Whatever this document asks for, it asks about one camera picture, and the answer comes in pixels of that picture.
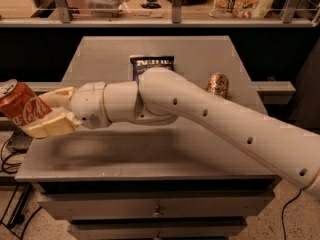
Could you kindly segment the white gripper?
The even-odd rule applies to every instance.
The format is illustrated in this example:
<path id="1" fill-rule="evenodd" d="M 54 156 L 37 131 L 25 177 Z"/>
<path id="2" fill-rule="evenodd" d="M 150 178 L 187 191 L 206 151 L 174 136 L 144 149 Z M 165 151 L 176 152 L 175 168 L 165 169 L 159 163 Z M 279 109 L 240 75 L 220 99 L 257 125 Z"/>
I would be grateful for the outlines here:
<path id="1" fill-rule="evenodd" d="M 71 109 L 73 113 L 62 112 L 56 116 L 46 116 L 23 126 L 22 130 L 33 138 L 41 139 L 70 134 L 77 129 L 80 122 L 88 129 L 108 127 L 110 121 L 104 108 L 105 87 L 105 82 L 94 82 L 77 90 L 75 87 L 64 87 L 41 94 L 39 98 L 49 107 Z"/>

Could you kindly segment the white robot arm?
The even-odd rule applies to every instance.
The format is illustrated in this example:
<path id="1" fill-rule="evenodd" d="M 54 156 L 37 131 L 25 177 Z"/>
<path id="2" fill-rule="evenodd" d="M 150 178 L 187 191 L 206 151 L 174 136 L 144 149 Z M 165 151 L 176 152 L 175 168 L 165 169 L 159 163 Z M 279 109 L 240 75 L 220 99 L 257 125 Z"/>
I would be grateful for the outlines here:
<path id="1" fill-rule="evenodd" d="M 320 135 L 211 94 L 174 71 L 153 67 L 136 81 L 88 83 L 38 98 L 52 111 L 24 128 L 31 137 L 66 135 L 80 125 L 167 125 L 183 117 L 320 198 Z"/>

